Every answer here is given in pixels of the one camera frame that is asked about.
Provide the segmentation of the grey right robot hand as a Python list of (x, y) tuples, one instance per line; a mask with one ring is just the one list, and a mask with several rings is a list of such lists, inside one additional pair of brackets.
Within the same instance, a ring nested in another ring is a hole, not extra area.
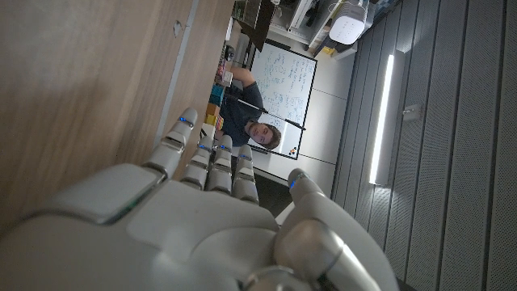
[(396, 290), (376, 241), (301, 169), (282, 222), (259, 205), (249, 148), (202, 139), (186, 109), (140, 165), (56, 194), (1, 237), (4, 290)]

